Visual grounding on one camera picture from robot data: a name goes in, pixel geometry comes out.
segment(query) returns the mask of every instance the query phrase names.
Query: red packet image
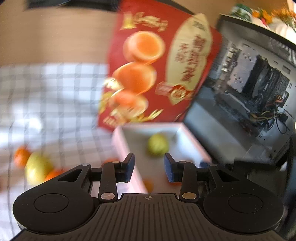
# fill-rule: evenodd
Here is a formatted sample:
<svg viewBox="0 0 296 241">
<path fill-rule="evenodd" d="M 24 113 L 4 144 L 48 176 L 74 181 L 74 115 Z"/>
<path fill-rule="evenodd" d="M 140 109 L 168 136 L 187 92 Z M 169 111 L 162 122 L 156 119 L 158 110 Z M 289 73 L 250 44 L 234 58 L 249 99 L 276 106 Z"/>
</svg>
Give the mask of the red packet image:
<svg viewBox="0 0 296 241">
<path fill-rule="evenodd" d="M 203 14 L 154 0 L 122 0 L 99 126 L 180 121 L 221 46 Z"/>
</svg>

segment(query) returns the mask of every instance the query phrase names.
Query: circular cap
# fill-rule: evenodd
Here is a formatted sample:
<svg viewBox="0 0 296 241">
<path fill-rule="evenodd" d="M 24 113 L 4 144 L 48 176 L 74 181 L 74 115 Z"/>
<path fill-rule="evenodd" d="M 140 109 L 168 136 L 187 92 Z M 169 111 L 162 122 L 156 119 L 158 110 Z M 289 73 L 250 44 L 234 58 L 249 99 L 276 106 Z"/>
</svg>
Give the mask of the circular cap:
<svg viewBox="0 0 296 241">
<path fill-rule="evenodd" d="M 262 208 L 263 202 L 255 195 L 239 193 L 228 199 L 229 206 L 240 213 L 254 213 Z"/>
<path fill-rule="evenodd" d="M 182 195 L 183 198 L 187 199 L 187 200 L 193 200 L 195 199 L 197 196 L 195 193 L 193 192 L 186 192 L 186 193 L 183 193 Z"/>
<path fill-rule="evenodd" d="M 38 185 L 21 194 L 13 204 L 17 222 L 30 231 L 42 234 L 75 229 L 86 222 L 93 212 L 92 197 L 74 182 L 66 181 Z"/>
<path fill-rule="evenodd" d="M 111 200 L 111 199 L 115 198 L 115 195 L 111 192 L 105 192 L 101 195 L 101 198 L 105 199 L 105 200 Z"/>
<path fill-rule="evenodd" d="M 67 197 L 56 193 L 45 194 L 34 202 L 35 208 L 43 213 L 57 213 L 64 210 L 68 204 Z"/>
<path fill-rule="evenodd" d="M 217 226 L 241 234 L 276 228 L 284 211 L 277 196 L 248 180 L 216 182 L 203 207 Z"/>
</svg>

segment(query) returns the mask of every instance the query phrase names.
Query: plaid tablecloth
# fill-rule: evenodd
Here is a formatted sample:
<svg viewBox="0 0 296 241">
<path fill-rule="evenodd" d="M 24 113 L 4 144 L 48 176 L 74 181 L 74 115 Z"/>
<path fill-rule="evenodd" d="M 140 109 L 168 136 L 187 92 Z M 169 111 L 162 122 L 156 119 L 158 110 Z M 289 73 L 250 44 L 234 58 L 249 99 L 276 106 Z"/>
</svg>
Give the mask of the plaid tablecloth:
<svg viewBox="0 0 296 241">
<path fill-rule="evenodd" d="M 42 64 L 0 68 L 0 240 L 19 227 L 12 213 L 15 199 L 31 188 L 14 151 L 28 144 L 50 156 L 56 167 L 81 163 L 101 166 L 116 156 L 111 133 L 97 127 L 98 101 L 106 65 Z M 94 184 L 92 196 L 97 196 Z"/>
</svg>

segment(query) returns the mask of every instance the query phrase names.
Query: orange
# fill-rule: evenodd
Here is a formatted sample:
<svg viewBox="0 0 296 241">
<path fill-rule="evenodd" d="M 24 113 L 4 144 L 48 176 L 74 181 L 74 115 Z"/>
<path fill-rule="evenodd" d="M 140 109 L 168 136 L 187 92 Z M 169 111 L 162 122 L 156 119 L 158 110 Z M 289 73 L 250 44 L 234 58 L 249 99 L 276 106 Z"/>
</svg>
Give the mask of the orange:
<svg viewBox="0 0 296 241">
<path fill-rule="evenodd" d="M 148 91 L 156 81 L 156 71 L 151 65 L 131 62 L 119 67 L 112 77 L 135 94 Z"/>
<path fill-rule="evenodd" d="M 53 179 L 61 174 L 63 174 L 65 172 L 64 169 L 54 169 L 52 170 L 45 178 L 45 182 L 50 180 L 50 179 Z"/>
<path fill-rule="evenodd" d="M 14 156 L 14 162 L 17 167 L 24 168 L 31 153 L 24 146 L 20 146 Z"/>
<path fill-rule="evenodd" d="M 168 177 L 167 177 L 166 174 L 164 175 L 164 178 L 166 179 L 166 182 L 167 182 L 170 186 L 177 187 L 177 186 L 180 186 L 180 185 L 181 185 L 181 182 L 171 183 L 171 182 L 168 180 Z"/>
<path fill-rule="evenodd" d="M 143 178 L 143 183 L 148 191 L 148 193 L 152 193 L 154 189 L 154 182 L 152 178 Z"/>
<path fill-rule="evenodd" d="M 127 61 L 151 64 L 165 51 L 163 39 L 151 31 L 139 31 L 129 36 L 123 44 L 123 55 Z"/>
</svg>

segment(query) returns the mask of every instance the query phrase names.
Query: green fruit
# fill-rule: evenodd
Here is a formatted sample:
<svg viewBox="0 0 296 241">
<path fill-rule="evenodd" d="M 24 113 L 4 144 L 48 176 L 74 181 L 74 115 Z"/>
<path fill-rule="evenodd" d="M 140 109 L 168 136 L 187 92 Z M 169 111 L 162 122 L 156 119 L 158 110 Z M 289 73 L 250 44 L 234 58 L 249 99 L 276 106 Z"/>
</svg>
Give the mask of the green fruit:
<svg viewBox="0 0 296 241">
<path fill-rule="evenodd" d="M 148 140 L 147 150 L 153 156 L 163 156 L 169 149 L 168 140 L 163 134 L 154 134 Z"/>
<path fill-rule="evenodd" d="M 43 183 L 46 176 L 53 170 L 49 159 L 38 152 L 33 152 L 26 164 L 25 174 L 28 183 L 38 185 Z"/>
</svg>

